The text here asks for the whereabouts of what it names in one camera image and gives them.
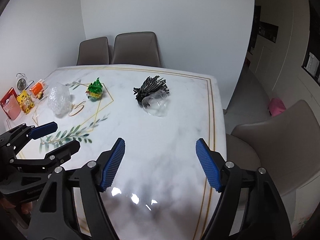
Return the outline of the person's left hand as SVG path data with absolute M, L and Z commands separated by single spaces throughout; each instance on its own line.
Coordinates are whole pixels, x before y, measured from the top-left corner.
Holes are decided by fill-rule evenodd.
M 13 209 L 16 207 L 14 204 L 7 201 L 5 198 L 1 198 L 0 202 L 1 202 L 1 205 L 6 209 Z M 21 211 L 25 215 L 29 214 L 31 212 L 32 208 L 33 208 L 32 203 L 24 203 L 21 205 Z

